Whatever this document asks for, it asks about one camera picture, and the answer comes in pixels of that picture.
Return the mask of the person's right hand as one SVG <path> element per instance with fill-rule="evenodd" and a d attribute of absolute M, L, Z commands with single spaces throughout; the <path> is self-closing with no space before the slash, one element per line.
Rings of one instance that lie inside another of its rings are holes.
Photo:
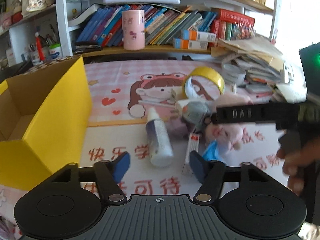
<path fill-rule="evenodd" d="M 298 170 L 319 160 L 319 137 L 309 141 L 301 150 L 292 153 L 285 154 L 285 151 L 280 148 L 276 156 L 284 160 L 283 173 L 289 176 L 288 188 L 296 195 L 300 195 L 305 183 L 303 178 L 298 176 Z"/>

